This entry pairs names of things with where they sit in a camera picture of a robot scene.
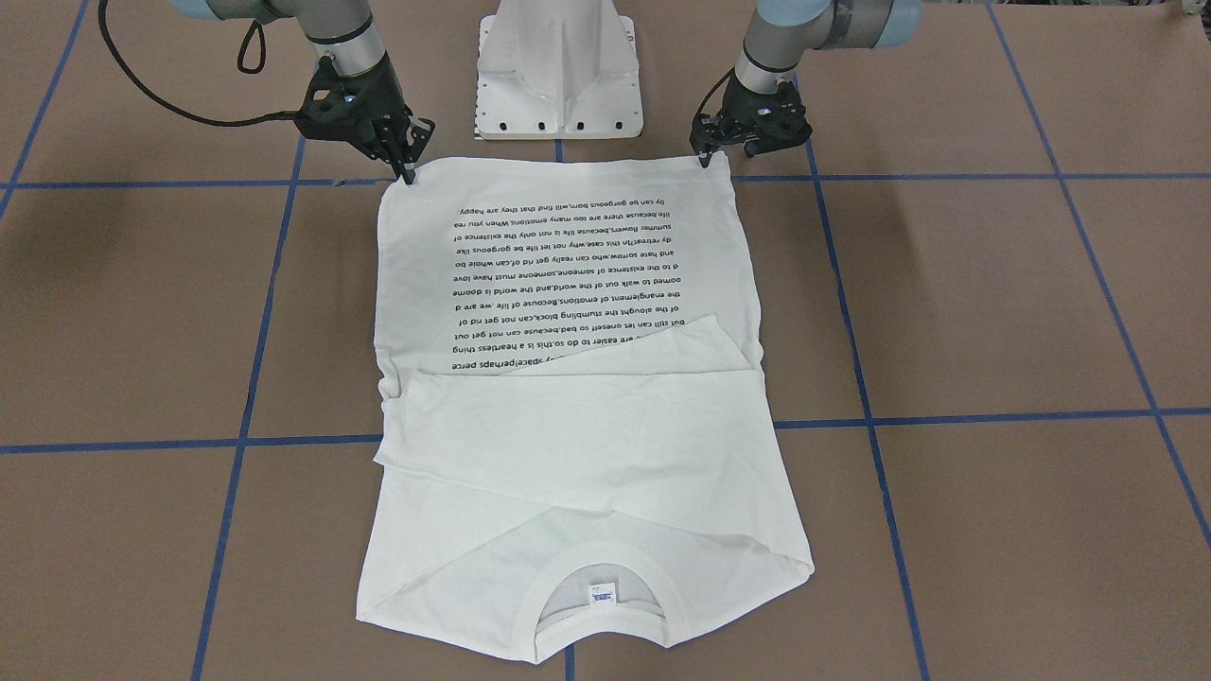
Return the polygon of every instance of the white metal stand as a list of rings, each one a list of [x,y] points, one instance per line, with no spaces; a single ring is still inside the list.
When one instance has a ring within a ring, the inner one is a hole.
[[[501,0],[480,22],[475,132],[606,139],[643,130],[635,23],[613,0]]]

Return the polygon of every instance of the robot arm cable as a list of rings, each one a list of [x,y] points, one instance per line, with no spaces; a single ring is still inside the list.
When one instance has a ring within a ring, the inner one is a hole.
[[[148,98],[150,98],[156,104],[160,104],[165,109],[168,109],[170,111],[172,111],[172,113],[174,113],[174,114],[177,114],[179,116],[186,118],[186,119],[189,119],[189,120],[191,120],[194,122],[200,122],[200,124],[211,125],[211,126],[216,126],[216,127],[245,127],[245,126],[257,125],[257,124],[268,122],[268,121],[293,121],[294,120],[294,116],[295,116],[294,111],[277,111],[277,113],[272,113],[272,114],[264,114],[264,115],[251,118],[251,119],[234,120],[234,121],[208,119],[206,116],[200,116],[197,114],[186,111],[185,109],[182,109],[180,107],[173,104],[172,102],[168,102],[163,97],[160,97],[159,95],[156,95],[155,92],[153,92],[150,87],[148,87],[147,85],[144,85],[143,81],[139,80],[139,78],[137,75],[134,75],[134,71],[131,70],[131,67],[126,63],[126,59],[124,59],[122,56],[121,56],[121,53],[119,53],[117,46],[114,45],[113,36],[109,35],[109,22],[107,19],[107,11],[108,11],[108,8],[109,8],[109,0],[99,0],[99,2],[97,4],[97,23],[98,23],[98,25],[101,28],[101,38],[102,38],[102,40],[105,41],[105,47],[109,48],[110,56],[113,56],[114,61],[117,62],[117,67],[122,69],[122,73],[126,74],[126,78],[131,79],[131,82],[133,82],[134,86],[139,88],[139,92],[143,92],[144,95],[147,95]],[[248,35],[245,39],[245,46],[247,46],[247,44],[251,42],[251,39],[252,39],[252,30],[249,30]],[[241,48],[241,53],[243,53],[245,51],[246,51],[245,48]],[[264,55],[265,55],[265,52],[264,52],[264,33],[262,33],[262,67],[264,65]]]

